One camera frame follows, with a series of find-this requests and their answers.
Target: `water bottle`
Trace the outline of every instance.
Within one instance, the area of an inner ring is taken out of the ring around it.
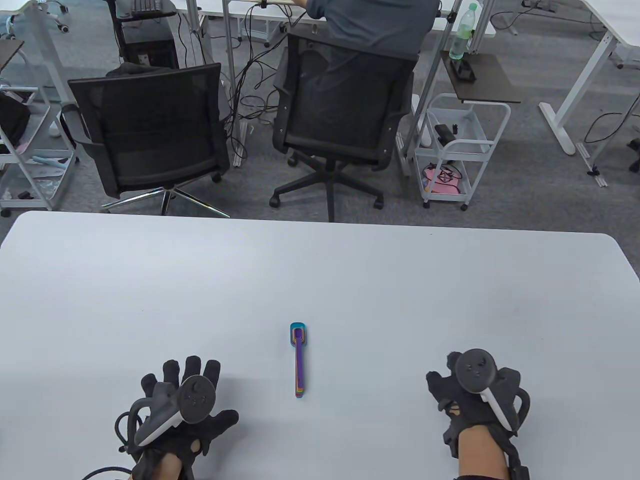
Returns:
[[[456,38],[453,41],[453,45],[451,45],[451,50],[449,50],[449,57],[452,60],[460,60],[467,51],[467,44],[476,24],[476,8],[478,8],[478,5],[475,3],[469,5],[469,10],[460,20],[458,33],[456,33]]]

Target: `floor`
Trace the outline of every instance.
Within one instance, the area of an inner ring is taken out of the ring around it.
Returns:
[[[67,18],[71,32],[62,34],[51,24],[51,33],[62,62],[71,77],[103,76],[118,65],[106,4],[102,0],[68,0],[67,4],[70,6]],[[502,0],[498,10],[511,10],[518,4],[513,0]],[[384,172],[351,169],[358,178],[384,190],[384,210],[372,208],[373,198],[338,187],[337,221],[602,232],[619,242],[629,261],[640,272],[640,175],[627,170],[636,156],[625,146],[626,142],[639,136],[631,129],[632,122],[622,128],[604,155],[600,169],[609,187],[599,188],[586,175],[586,167],[579,156],[568,157],[562,152],[537,107],[540,101],[559,107],[596,47],[596,41],[589,36],[593,28],[587,12],[561,7],[558,15],[579,19],[583,23],[524,15],[516,23],[518,36],[499,31],[494,39],[486,40],[483,45],[484,52],[492,52],[499,57],[525,101],[513,108],[511,121],[468,211],[461,212],[456,205],[446,203],[423,209],[415,180],[404,178],[398,165],[392,163]],[[496,24],[503,25],[500,19],[496,19]],[[213,21],[212,28],[212,35],[224,33],[220,20]],[[16,20],[16,31],[20,38],[26,40],[31,59],[40,63],[42,59],[35,51],[24,19]],[[192,65],[191,44],[184,22],[181,36],[188,47],[188,65]],[[435,39],[436,35],[431,34],[426,48],[433,45]],[[179,41],[177,45],[182,57],[184,49]],[[224,39],[213,40],[214,56],[224,65],[223,46]],[[258,51],[263,50],[259,42],[255,42],[254,47]],[[236,63],[244,65],[248,42],[242,42],[236,53]],[[278,58],[279,52],[273,52],[266,61],[276,65]],[[422,88],[425,80],[426,62],[423,55],[417,69],[416,91]],[[13,83],[29,83],[19,61],[7,67],[2,77]],[[247,91],[259,77],[259,69],[250,72]],[[581,140],[601,113],[626,110],[637,95],[639,86],[640,72],[632,68],[618,70],[612,61],[607,62],[566,126],[572,138]],[[440,92],[451,90],[448,80],[442,75],[436,88]],[[270,86],[263,86],[257,92],[265,95],[270,89]],[[492,122],[491,113],[487,114],[486,121]],[[594,138],[610,133],[614,122],[615,117],[611,116],[599,122],[592,133]],[[278,210],[269,207],[273,188],[305,175],[307,169],[304,166],[288,167],[285,157],[273,150],[270,125],[255,121],[252,125],[253,133],[246,142],[250,156],[242,168],[230,170],[220,184],[201,180],[189,187],[190,192],[235,218],[326,221],[326,197],[321,186],[283,196]],[[97,212],[107,201],[109,198],[102,190],[95,166],[92,162],[82,162],[71,179],[61,209]],[[157,214],[159,202],[156,198],[121,208],[118,212]],[[209,215],[206,210],[181,199],[172,202],[170,214]],[[0,219],[0,239],[4,238],[14,218],[15,215],[10,219]]]

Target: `hand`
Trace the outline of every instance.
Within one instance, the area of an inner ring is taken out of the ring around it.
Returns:
[[[192,375],[200,374],[201,361],[197,356],[187,358],[184,367],[184,375],[182,381]],[[178,376],[180,366],[175,360],[168,360],[163,365],[164,382],[171,383],[178,389]],[[218,386],[220,378],[220,363],[217,360],[209,360],[205,366],[203,375],[208,378],[214,387]],[[152,397],[154,388],[156,387],[156,376],[152,373],[145,375],[141,380],[142,389],[146,397]],[[182,471],[191,469],[196,457],[202,453],[206,455],[209,452],[211,441],[224,433],[229,427],[237,424],[238,413],[235,410],[223,410],[215,417],[208,416],[205,420],[198,424],[181,423],[177,427],[171,427],[164,432],[159,438],[151,442],[144,450],[143,459],[146,457],[149,461],[141,461],[134,469],[134,478],[143,480],[153,472],[154,465],[165,454],[174,454],[182,462]]]
[[[502,427],[489,404],[485,403],[480,395],[467,392],[460,385],[455,373],[455,365],[460,355],[460,352],[451,352],[447,356],[450,376],[443,378],[437,372],[429,372],[426,377],[429,391],[438,402],[438,410],[444,411],[451,419],[451,425],[444,433],[444,442],[451,448],[451,455],[457,458],[460,433],[476,425],[486,425],[502,450],[512,453],[513,446],[509,439],[514,432]],[[509,396],[513,391],[513,404],[520,385],[520,374],[511,369],[500,369],[498,383],[503,384],[500,388],[507,390]]]

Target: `keyboard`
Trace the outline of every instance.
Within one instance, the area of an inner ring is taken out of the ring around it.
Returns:
[[[154,18],[162,15],[162,0],[133,0],[131,15],[144,19]]]

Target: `black mesh office chair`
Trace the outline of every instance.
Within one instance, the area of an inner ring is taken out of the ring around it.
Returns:
[[[333,185],[338,183],[374,195],[374,207],[382,209],[382,191],[342,170],[349,164],[368,164],[374,171],[389,166],[398,123],[411,111],[418,56],[301,29],[293,29],[287,41],[273,83],[280,93],[273,146],[283,153],[293,150],[290,166],[301,161],[316,172],[276,188],[269,205],[279,207],[283,193],[324,183],[333,221]]]
[[[180,196],[228,215],[182,190],[229,168],[218,111],[220,64],[130,76],[70,80],[76,104],[63,107],[74,140],[95,160],[107,195],[152,189],[103,205],[110,208],[162,195],[162,215]]]

